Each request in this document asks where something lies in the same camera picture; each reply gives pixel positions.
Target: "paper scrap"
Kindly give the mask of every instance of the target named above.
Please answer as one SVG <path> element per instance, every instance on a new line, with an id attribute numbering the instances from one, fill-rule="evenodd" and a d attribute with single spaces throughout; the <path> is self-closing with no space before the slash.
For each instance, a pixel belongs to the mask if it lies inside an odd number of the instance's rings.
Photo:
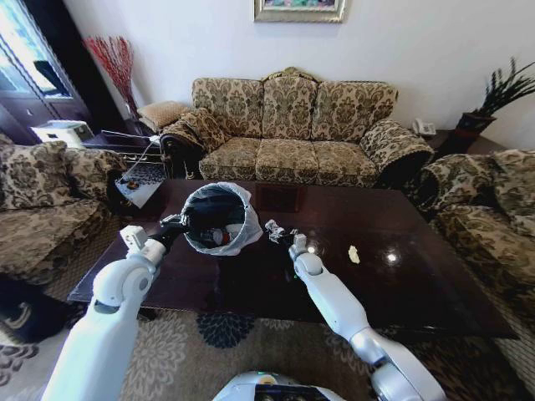
<path id="1" fill-rule="evenodd" d="M 357 253 L 357 248 L 355 248 L 353 245 L 349 247 L 349 259 L 356 263 L 357 265 L 360 263 L 359 254 Z"/>

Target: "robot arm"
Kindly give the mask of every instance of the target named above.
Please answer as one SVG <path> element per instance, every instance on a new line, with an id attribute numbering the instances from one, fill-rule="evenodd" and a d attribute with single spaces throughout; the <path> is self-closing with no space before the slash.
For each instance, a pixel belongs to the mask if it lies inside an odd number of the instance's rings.
<path id="1" fill-rule="evenodd" d="M 274 221 L 266 224 L 273 233 Z M 366 312 L 351 291 L 306 248 L 307 237 L 293 232 L 289 248 L 293 267 L 329 327 L 345 338 L 354 352 L 378 369 L 372 384 L 381 400 L 446 400 L 438 382 L 403 345 L 381 337 L 369 326 Z"/>
<path id="2" fill-rule="evenodd" d="M 137 313 L 158 266 L 187 224 L 172 215 L 160 232 L 147 237 L 142 227 L 121 230 L 129 250 L 94 278 L 87 312 L 72 328 L 42 400 L 106 401 L 119 398 L 139 330 Z"/>

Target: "white plastic bag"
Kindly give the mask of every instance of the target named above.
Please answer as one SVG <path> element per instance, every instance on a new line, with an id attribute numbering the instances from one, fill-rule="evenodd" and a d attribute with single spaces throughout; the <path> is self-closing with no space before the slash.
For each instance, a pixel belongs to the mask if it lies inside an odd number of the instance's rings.
<path id="1" fill-rule="evenodd" d="M 193 200 L 204 199 L 212 196 L 214 189 L 230 191 L 238 195 L 242 200 L 245 211 L 245 221 L 243 222 L 243 226 L 239 234 L 228 244 L 215 248 L 205 247 L 203 244 L 193 239 L 188 233 L 185 234 L 185 237 L 190 245 L 200 253 L 206 253 L 214 256 L 235 256 L 240 253 L 244 246 L 258 241 L 258 239 L 262 236 L 262 228 L 258 223 L 257 212 L 254 211 L 249 203 L 249 200 L 251 199 L 251 193 L 248 190 L 244 190 L 241 186 L 233 184 L 232 182 L 217 182 L 204 185 L 187 197 L 181 213 L 184 213 L 186 209 L 191 206 Z"/>

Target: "sofa armrest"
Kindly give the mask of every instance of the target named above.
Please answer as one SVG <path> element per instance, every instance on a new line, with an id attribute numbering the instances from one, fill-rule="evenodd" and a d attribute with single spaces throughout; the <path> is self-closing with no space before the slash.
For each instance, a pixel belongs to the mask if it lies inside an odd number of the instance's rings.
<path id="1" fill-rule="evenodd" d="M 360 147 L 379 172 L 376 186 L 383 188 L 401 188 L 434 154 L 422 138 L 389 119 L 366 132 Z"/>
<path id="2" fill-rule="evenodd" d="M 124 197 L 115 180 L 126 172 L 125 161 L 111 150 L 68 148 L 65 151 L 67 175 L 76 195 L 109 205 Z"/>
<path id="3" fill-rule="evenodd" d="M 448 155 L 424 167 L 410 194 L 424 212 L 450 205 L 490 204 L 492 160 L 485 155 Z"/>
<path id="4" fill-rule="evenodd" d="M 160 143 L 172 178 L 201 177 L 199 160 L 206 151 L 185 121 L 166 126 L 160 135 Z"/>

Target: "dark wooden coffee table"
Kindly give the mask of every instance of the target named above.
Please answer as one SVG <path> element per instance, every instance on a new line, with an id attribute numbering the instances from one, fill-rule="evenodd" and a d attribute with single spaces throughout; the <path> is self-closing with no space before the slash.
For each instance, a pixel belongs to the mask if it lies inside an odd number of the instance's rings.
<path id="1" fill-rule="evenodd" d="M 202 180 L 168 180 L 162 216 L 181 210 Z M 261 224 L 304 232 L 324 265 L 364 305 L 373 327 L 411 332 L 514 338 L 446 243 L 399 191 L 238 182 L 252 193 Z M 157 222 L 142 221 L 148 232 Z M 355 245 L 361 263 L 348 256 Z M 69 300 L 88 302 L 94 276 L 123 258 L 119 238 L 95 263 Z M 181 237 L 166 256 L 144 307 L 197 312 L 234 312 L 255 317 L 322 322 L 306 287 L 294 276 L 285 249 L 267 236 L 239 256 L 213 257 L 194 251 Z"/>

